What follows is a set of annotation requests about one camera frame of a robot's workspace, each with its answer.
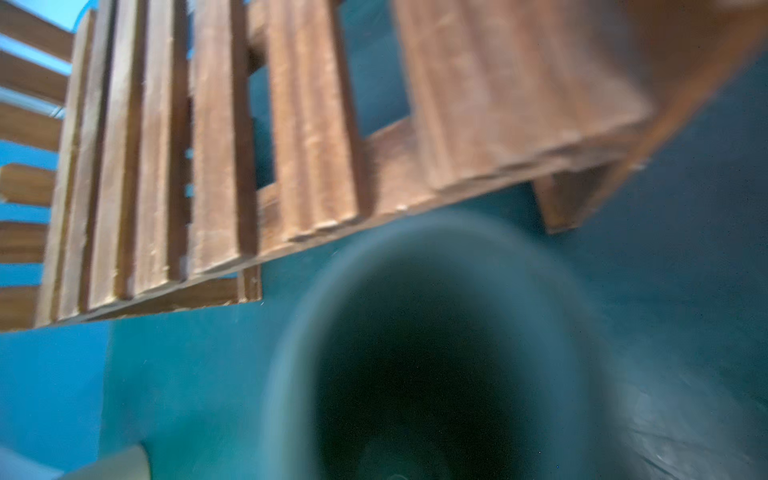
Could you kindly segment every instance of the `blue wall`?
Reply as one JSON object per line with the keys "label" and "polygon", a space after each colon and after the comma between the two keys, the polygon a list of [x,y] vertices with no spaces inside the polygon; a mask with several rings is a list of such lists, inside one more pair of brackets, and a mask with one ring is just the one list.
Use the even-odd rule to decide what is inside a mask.
{"label": "blue wall", "polygon": [[[14,2],[71,29],[85,0]],[[0,36],[0,48],[56,71],[69,67]],[[0,165],[55,169],[57,155],[0,141]],[[49,209],[0,204],[0,220],[47,223]],[[0,264],[0,286],[37,285],[41,266]],[[97,457],[107,323],[0,335],[0,446],[63,470]]]}

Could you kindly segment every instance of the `wooden plank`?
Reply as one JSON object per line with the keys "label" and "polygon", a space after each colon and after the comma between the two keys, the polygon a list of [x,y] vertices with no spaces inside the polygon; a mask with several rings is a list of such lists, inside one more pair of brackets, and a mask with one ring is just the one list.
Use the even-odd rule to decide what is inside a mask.
{"label": "wooden plank", "polygon": [[237,264],[256,251],[244,5],[200,0],[195,7],[193,276]]}
{"label": "wooden plank", "polygon": [[542,212],[562,212],[556,220],[545,214],[551,232],[578,227],[597,211],[745,61],[762,49],[768,35],[765,5],[721,12],[709,2],[637,0],[629,2],[628,11],[650,65],[654,91],[660,99],[659,114],[620,162],[535,180]]}
{"label": "wooden plank", "polygon": [[4,286],[0,288],[0,332],[32,328],[36,286]]}
{"label": "wooden plank", "polygon": [[110,85],[115,0],[101,0],[94,26],[91,63],[86,81],[74,190],[68,211],[64,267],[58,318],[83,312],[91,278],[92,234],[96,211],[104,123]]}
{"label": "wooden plank", "polygon": [[[250,0],[246,4],[246,42],[248,68],[251,73],[266,64],[266,29],[269,19],[267,0]],[[341,5],[344,0],[336,0]]]}
{"label": "wooden plank", "polygon": [[150,0],[134,294],[181,280],[181,257],[187,251],[188,110],[186,2]]}
{"label": "wooden plank", "polygon": [[56,151],[61,120],[0,103],[0,140]]}
{"label": "wooden plank", "polygon": [[372,213],[365,220],[311,237],[303,242],[286,242],[282,236],[280,195],[277,185],[267,185],[257,192],[259,249],[255,257],[216,273],[190,278],[173,286],[173,290],[155,291],[136,296],[131,300],[86,313],[72,321],[109,316],[121,311],[121,309],[139,306],[142,303],[157,299],[159,296],[170,295],[174,290],[186,289],[227,273],[236,273],[249,266],[333,242],[352,233],[377,227],[397,218],[420,214],[513,184],[530,181],[536,177],[561,171],[568,165],[567,160],[558,155],[547,156],[509,170],[504,176],[480,180],[472,184],[462,185],[449,192],[437,193],[429,187],[420,174],[417,162],[417,144],[414,128],[409,118],[376,132],[366,140],[365,149],[368,160],[366,172],[369,175],[368,182],[375,190],[372,195]]}
{"label": "wooden plank", "polygon": [[262,299],[261,265],[249,266],[237,272],[237,299],[240,303]]}
{"label": "wooden plank", "polygon": [[146,0],[120,0],[99,181],[88,307],[129,294],[133,274],[136,193],[144,80]]}
{"label": "wooden plank", "polygon": [[0,201],[50,207],[56,172],[24,164],[0,167]]}
{"label": "wooden plank", "polygon": [[67,96],[64,75],[4,51],[0,51],[0,87],[56,105],[63,105]]}
{"label": "wooden plank", "polygon": [[627,53],[629,40],[615,34],[627,25],[613,2],[540,0],[535,7],[582,137],[605,135],[653,113],[637,79],[622,68],[640,59]]}
{"label": "wooden plank", "polygon": [[429,184],[492,177],[579,140],[535,10],[521,2],[393,3]]}
{"label": "wooden plank", "polygon": [[44,223],[0,222],[0,263],[40,263],[45,251]]}
{"label": "wooden plank", "polygon": [[35,310],[35,326],[45,326],[58,315],[61,271],[64,268],[64,246],[69,229],[69,208],[74,190],[74,173],[80,151],[81,122],[85,101],[85,85],[88,66],[91,64],[91,46],[94,38],[96,14],[85,13],[74,37],[72,73],[69,76],[66,115],[61,129],[61,146],[58,152],[58,169],[48,223],[48,239],[45,241],[43,277],[38,304]]}
{"label": "wooden plank", "polygon": [[362,150],[332,0],[270,6],[270,93],[283,238],[357,220]]}
{"label": "wooden plank", "polygon": [[74,36],[7,0],[0,0],[0,34],[64,61],[72,58]]}

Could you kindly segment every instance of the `wooden slat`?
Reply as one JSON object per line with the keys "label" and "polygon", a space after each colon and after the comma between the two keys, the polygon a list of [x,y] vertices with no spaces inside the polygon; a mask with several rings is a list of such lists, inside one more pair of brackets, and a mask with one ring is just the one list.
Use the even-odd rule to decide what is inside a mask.
{"label": "wooden slat", "polygon": [[61,120],[0,103],[0,140],[56,151]]}
{"label": "wooden slat", "polygon": [[0,34],[61,60],[70,61],[72,58],[72,33],[22,10],[7,0],[0,0]]}
{"label": "wooden slat", "polygon": [[40,263],[45,251],[43,223],[0,222],[0,263]]}
{"label": "wooden slat", "polygon": [[582,137],[604,135],[636,124],[653,113],[650,98],[623,63],[620,35],[626,30],[622,11],[613,2],[539,0],[535,2],[542,32],[558,78],[567,93]]}
{"label": "wooden slat", "polygon": [[[344,0],[336,0],[340,5]],[[266,29],[269,18],[267,0],[250,0],[246,4],[246,41],[248,68],[255,72],[266,64]]]}
{"label": "wooden slat", "polygon": [[120,0],[99,181],[88,307],[128,296],[133,273],[146,0]]}
{"label": "wooden slat", "polygon": [[237,272],[237,299],[240,303],[261,300],[261,265]]}
{"label": "wooden slat", "polygon": [[91,63],[83,105],[80,149],[74,173],[74,190],[68,211],[69,225],[65,242],[58,314],[60,319],[81,313],[88,299],[91,239],[110,84],[114,13],[115,0],[101,0],[94,27]]}
{"label": "wooden slat", "polygon": [[[760,51],[768,36],[765,5],[723,13],[709,2],[633,0],[627,10],[650,65],[651,82],[660,100],[659,115],[622,161],[535,180],[537,201],[551,233],[578,227],[597,211]],[[547,211],[560,213],[552,216]]]}
{"label": "wooden slat", "polygon": [[274,164],[283,238],[296,240],[356,220],[360,139],[332,0],[270,6]]}
{"label": "wooden slat", "polygon": [[56,172],[24,164],[0,167],[0,201],[50,207]]}
{"label": "wooden slat", "polygon": [[125,318],[129,316],[154,315],[157,313],[182,312],[210,306],[225,306],[241,303],[238,297],[236,278],[216,278],[197,285],[176,290],[135,306],[129,306],[98,319]]}
{"label": "wooden slat", "polygon": [[94,38],[96,15],[93,10],[85,13],[74,37],[72,73],[69,76],[66,115],[61,129],[61,146],[58,152],[58,169],[51,205],[51,221],[48,223],[48,239],[45,242],[45,260],[40,285],[38,305],[35,310],[35,326],[45,326],[58,315],[61,270],[64,267],[64,246],[69,230],[69,208],[74,189],[74,173],[80,151],[81,122],[85,101],[85,85],[88,66],[91,63],[91,45]]}
{"label": "wooden slat", "polygon": [[67,95],[67,78],[58,72],[0,51],[0,87],[63,105]]}
{"label": "wooden slat", "polygon": [[241,0],[195,4],[192,275],[256,251],[255,167]]}
{"label": "wooden slat", "polygon": [[185,0],[150,0],[136,219],[134,293],[181,278],[187,250],[189,125]]}
{"label": "wooden slat", "polygon": [[579,139],[533,8],[468,0],[392,4],[431,186],[490,177]]}
{"label": "wooden slat", "polygon": [[32,328],[35,312],[36,286],[5,286],[0,288],[0,332]]}

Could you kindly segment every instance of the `wood grain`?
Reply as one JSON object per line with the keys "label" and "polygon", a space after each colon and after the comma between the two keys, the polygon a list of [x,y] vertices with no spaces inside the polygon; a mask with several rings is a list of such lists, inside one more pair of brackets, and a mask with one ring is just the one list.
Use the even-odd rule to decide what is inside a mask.
{"label": "wood grain", "polygon": [[466,0],[392,4],[430,186],[492,177],[579,140],[533,8]]}
{"label": "wood grain", "polygon": [[32,328],[36,286],[4,286],[0,288],[0,332]]}
{"label": "wood grain", "polygon": [[0,87],[63,105],[67,78],[55,71],[0,51]]}
{"label": "wood grain", "polygon": [[56,172],[24,164],[0,167],[0,201],[50,207]]}
{"label": "wood grain", "polygon": [[69,230],[69,208],[74,190],[74,173],[80,153],[81,123],[84,116],[85,86],[88,66],[91,64],[91,47],[94,38],[96,14],[89,10],[83,16],[74,37],[72,73],[69,76],[66,115],[61,129],[61,146],[58,152],[58,169],[53,190],[51,220],[48,223],[48,239],[45,241],[43,277],[40,285],[35,326],[45,326],[58,315],[64,247]]}
{"label": "wood grain", "polygon": [[61,120],[0,103],[0,140],[56,151]]}
{"label": "wood grain", "polygon": [[120,0],[94,228],[90,309],[126,298],[133,274],[146,21],[147,0]]}
{"label": "wood grain", "polygon": [[72,183],[74,190],[67,212],[69,221],[61,275],[59,319],[82,313],[88,302],[96,197],[112,66],[114,17],[115,0],[101,0],[86,81],[80,146]]}
{"label": "wood grain", "polygon": [[0,0],[0,34],[64,61],[72,58],[74,36],[7,0]]}
{"label": "wood grain", "polygon": [[241,0],[200,0],[194,16],[194,197],[190,271],[227,268],[256,252],[253,132]]}
{"label": "wood grain", "polygon": [[622,64],[639,58],[616,44],[613,31],[626,29],[620,10],[605,0],[535,2],[542,33],[558,79],[567,94],[582,137],[605,135],[653,113],[650,97]]}
{"label": "wood grain", "polygon": [[237,272],[237,299],[240,303],[262,299],[261,265],[249,266]]}
{"label": "wood grain", "polygon": [[44,223],[0,222],[0,263],[40,263],[45,252]]}
{"label": "wood grain", "polygon": [[372,213],[365,220],[311,237],[303,242],[286,242],[282,236],[280,195],[277,185],[267,185],[257,192],[259,248],[255,257],[216,273],[190,278],[173,286],[172,290],[155,291],[136,296],[131,300],[118,302],[80,315],[72,321],[107,317],[119,314],[123,309],[134,306],[139,308],[140,305],[155,301],[158,297],[171,295],[176,290],[199,285],[227,273],[235,273],[249,266],[259,265],[291,253],[333,242],[352,233],[377,227],[400,217],[420,214],[513,184],[530,181],[536,177],[564,170],[568,166],[568,159],[566,158],[558,155],[547,156],[530,164],[521,165],[519,168],[511,169],[505,172],[503,176],[480,180],[459,186],[449,192],[438,193],[429,187],[420,174],[418,145],[409,118],[376,132],[365,141],[364,148],[368,162],[365,170],[368,172],[368,183],[373,192]]}
{"label": "wood grain", "polygon": [[658,115],[621,161],[535,180],[550,232],[578,227],[614,194],[731,78],[768,38],[768,7],[722,12],[710,2],[633,0],[627,11],[649,64]]}
{"label": "wood grain", "polygon": [[283,238],[357,220],[362,150],[334,2],[270,5],[274,165]]}
{"label": "wood grain", "polygon": [[187,5],[150,0],[141,121],[134,294],[181,280],[187,251]]}

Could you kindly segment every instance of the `wooden beam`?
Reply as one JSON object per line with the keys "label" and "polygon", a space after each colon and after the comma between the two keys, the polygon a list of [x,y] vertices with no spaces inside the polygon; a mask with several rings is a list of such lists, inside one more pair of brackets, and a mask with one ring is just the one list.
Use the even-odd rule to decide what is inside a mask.
{"label": "wooden beam", "polygon": [[722,12],[710,2],[633,0],[627,5],[648,61],[659,114],[620,162],[537,179],[534,189],[550,232],[578,227],[641,170],[728,78],[763,48],[768,6]]}
{"label": "wooden beam", "polygon": [[0,140],[56,151],[61,120],[0,103]]}
{"label": "wooden beam", "polygon": [[43,277],[35,310],[35,326],[45,326],[58,315],[59,293],[64,247],[69,231],[69,209],[74,190],[74,173],[77,169],[80,151],[81,122],[85,102],[85,85],[88,66],[91,64],[91,45],[94,38],[96,14],[93,10],[85,13],[74,37],[72,73],[69,76],[67,114],[61,129],[61,146],[58,152],[56,185],[51,205],[51,221],[48,223],[48,239],[45,241]]}
{"label": "wooden beam", "polygon": [[253,132],[241,0],[199,0],[194,16],[192,276],[256,251]]}
{"label": "wooden beam", "polygon": [[0,222],[0,263],[40,263],[45,251],[44,223]]}
{"label": "wooden beam", "polygon": [[362,150],[332,0],[270,6],[274,164],[283,238],[360,217]]}
{"label": "wooden beam", "polygon": [[262,299],[261,265],[249,266],[237,272],[237,299],[240,303]]}
{"label": "wooden beam", "polygon": [[186,2],[150,0],[134,294],[181,279],[190,218],[184,196],[188,111]]}
{"label": "wooden beam", "polygon": [[88,301],[96,196],[110,86],[114,17],[115,0],[101,0],[94,27],[74,190],[68,211],[59,319],[82,313]]}
{"label": "wooden beam", "polygon": [[88,308],[128,297],[133,274],[147,0],[120,0],[99,181]]}
{"label": "wooden beam", "polygon": [[129,306],[100,317],[99,319],[125,318],[128,316],[155,315],[182,312],[210,306],[240,303],[236,278],[216,278],[167,295]]}
{"label": "wooden beam", "polygon": [[0,201],[50,207],[56,172],[24,164],[0,167]]}
{"label": "wooden beam", "polygon": [[63,105],[67,78],[55,71],[0,51],[0,87]]}
{"label": "wooden beam", "polygon": [[7,0],[0,0],[0,34],[64,61],[72,58],[74,36]]}
{"label": "wooden beam", "polygon": [[32,328],[36,286],[4,286],[0,288],[0,332]]}

